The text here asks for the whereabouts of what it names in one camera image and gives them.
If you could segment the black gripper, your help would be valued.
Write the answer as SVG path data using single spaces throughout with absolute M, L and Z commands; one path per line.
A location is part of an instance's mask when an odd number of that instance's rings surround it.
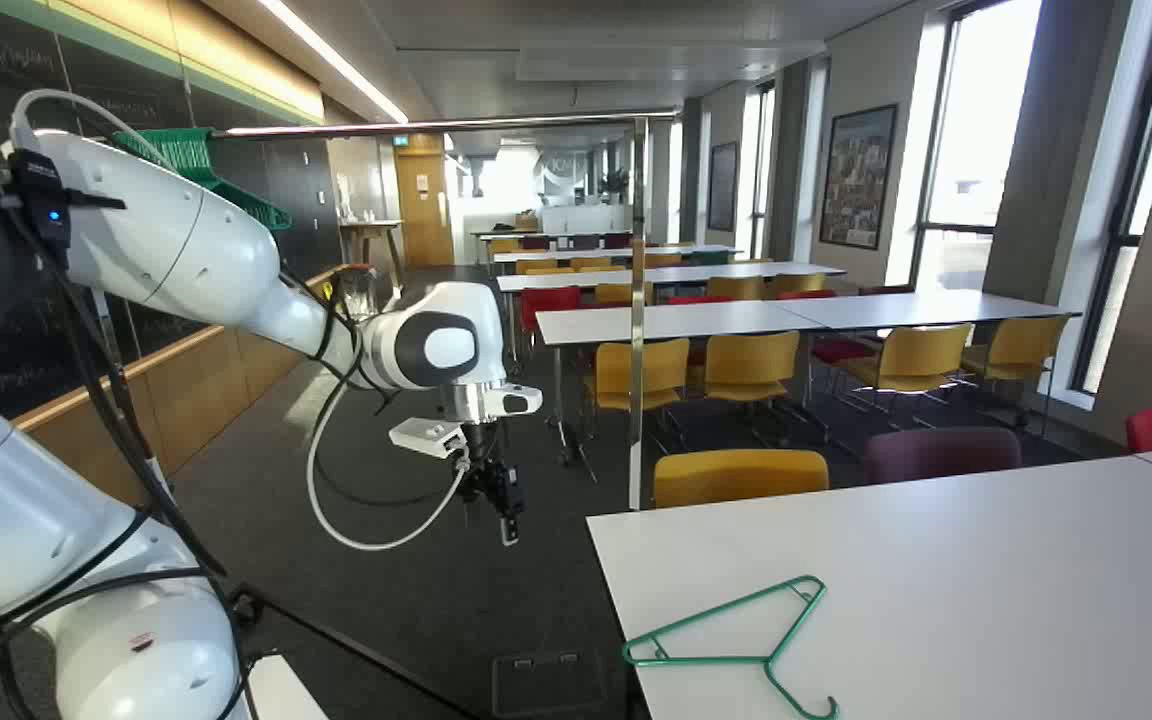
M 466 472 L 459 495 L 489 499 L 494 511 L 498 544 L 518 544 L 522 488 L 518 472 L 498 459 L 498 441 L 490 426 L 466 426 Z

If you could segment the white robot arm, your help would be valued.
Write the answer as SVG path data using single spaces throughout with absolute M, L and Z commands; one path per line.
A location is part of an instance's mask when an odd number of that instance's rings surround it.
M 470 435 L 544 395 L 505 368 L 494 297 L 445 281 L 406 310 L 346 319 L 281 276 L 271 233 L 218 191 L 62 128 L 21 122 L 0 143 L 0 310 L 32 276 L 229 325 L 372 394 L 445 388 L 445 421 L 404 421 L 404 450 L 465 472 Z M 164 482 L 138 507 L 0 416 L 0 632 L 57 650 L 62 720 L 248 720 L 248 675 L 199 552 Z

